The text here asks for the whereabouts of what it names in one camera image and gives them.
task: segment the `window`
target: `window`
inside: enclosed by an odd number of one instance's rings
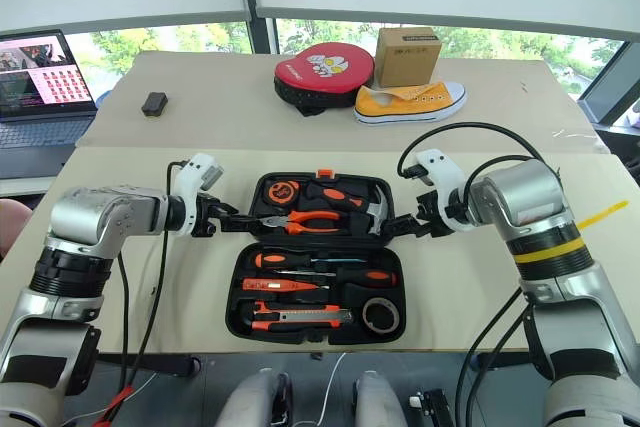
[[[143,50],[251,53],[244,22],[110,30],[66,38],[94,99],[111,90]]]
[[[319,42],[348,42],[375,54],[381,27],[409,24],[278,19],[280,51],[295,54]],[[575,100],[622,45],[621,41],[511,30],[433,27],[441,57],[544,60]]]

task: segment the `floor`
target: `floor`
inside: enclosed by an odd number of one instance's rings
[[[327,381],[338,355],[325,354],[320,360],[313,359],[309,354],[200,355],[198,357],[203,361],[203,369],[199,375],[192,379],[156,375],[139,395],[122,408],[114,426],[213,426],[231,391],[242,379],[262,367],[286,371],[291,376],[295,399],[294,421],[317,421]],[[405,408],[408,425],[431,426],[433,424],[428,418],[408,407],[408,397],[418,390],[440,388],[452,406],[462,359],[462,354],[447,353],[347,354],[337,370],[322,425],[354,425],[351,406],[353,382],[365,370],[376,370],[383,373],[394,388]],[[141,372],[136,384],[142,385],[151,375]],[[107,405],[115,393],[118,378],[117,366],[99,363],[88,389],[80,396],[67,399],[65,419]],[[474,407],[473,425],[542,425],[542,406],[547,386],[548,382],[531,365],[489,373]],[[95,420],[96,416],[85,417],[75,425],[90,426]]]

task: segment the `laptop keyboard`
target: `laptop keyboard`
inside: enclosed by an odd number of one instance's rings
[[[0,148],[75,144],[93,119],[0,124]]]

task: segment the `pliers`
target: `pliers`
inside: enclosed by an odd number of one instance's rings
[[[314,229],[305,227],[299,222],[306,222],[313,219],[340,220],[340,213],[330,210],[312,210],[309,212],[296,212],[292,210],[289,215],[276,215],[272,217],[263,217],[258,219],[262,225],[266,227],[283,227],[289,235],[297,235],[302,233],[324,234],[324,233],[340,233],[341,229]]]

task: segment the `white shoe sole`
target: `white shoe sole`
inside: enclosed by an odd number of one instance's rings
[[[390,115],[378,115],[371,117],[368,115],[362,115],[355,107],[353,113],[358,121],[367,125],[380,125],[380,124],[407,124],[410,122],[438,122],[444,120],[447,117],[455,114],[467,101],[467,91],[462,88],[462,96],[459,97],[449,107],[434,110],[433,112],[425,112],[423,114],[390,114]]]

